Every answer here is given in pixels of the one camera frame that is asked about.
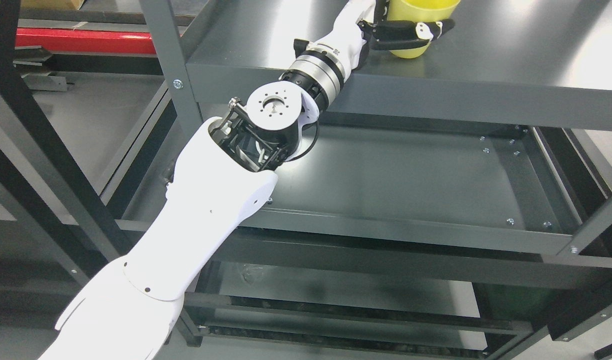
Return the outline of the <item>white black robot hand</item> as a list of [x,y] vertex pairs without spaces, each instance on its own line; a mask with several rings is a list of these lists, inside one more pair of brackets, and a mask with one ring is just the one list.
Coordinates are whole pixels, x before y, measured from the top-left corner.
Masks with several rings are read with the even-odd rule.
[[[331,46],[341,56],[348,69],[356,69],[370,50],[391,51],[419,48],[428,43],[421,38],[421,31],[407,21],[387,20],[390,0],[349,0],[336,16],[329,34],[318,39],[316,44]],[[448,31],[432,29],[431,33],[441,36],[452,30],[456,23],[452,18],[445,20]]]

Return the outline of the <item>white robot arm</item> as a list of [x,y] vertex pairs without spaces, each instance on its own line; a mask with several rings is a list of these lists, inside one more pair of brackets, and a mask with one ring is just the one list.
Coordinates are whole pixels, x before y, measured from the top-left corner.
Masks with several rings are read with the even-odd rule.
[[361,59],[364,41],[295,41],[296,59],[245,105],[207,120],[176,159],[166,202],[124,256],[105,265],[56,322],[42,360],[152,360],[185,292],[224,240],[268,201],[276,169],[301,156],[313,125]]

